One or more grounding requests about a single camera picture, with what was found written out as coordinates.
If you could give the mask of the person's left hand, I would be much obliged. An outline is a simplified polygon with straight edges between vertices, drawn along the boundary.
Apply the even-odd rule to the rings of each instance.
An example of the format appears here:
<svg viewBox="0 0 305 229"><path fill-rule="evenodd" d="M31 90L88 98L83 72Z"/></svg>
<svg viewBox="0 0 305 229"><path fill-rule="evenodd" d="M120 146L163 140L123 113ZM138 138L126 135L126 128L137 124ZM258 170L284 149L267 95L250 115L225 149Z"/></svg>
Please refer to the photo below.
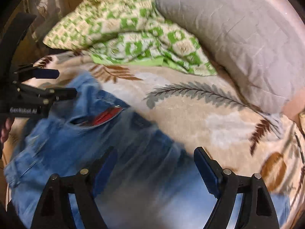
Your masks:
<svg viewBox="0 0 305 229"><path fill-rule="evenodd" d="M14 117L8 117L5 123L1 126L1 143L5 143L8 140L14 121Z"/></svg>

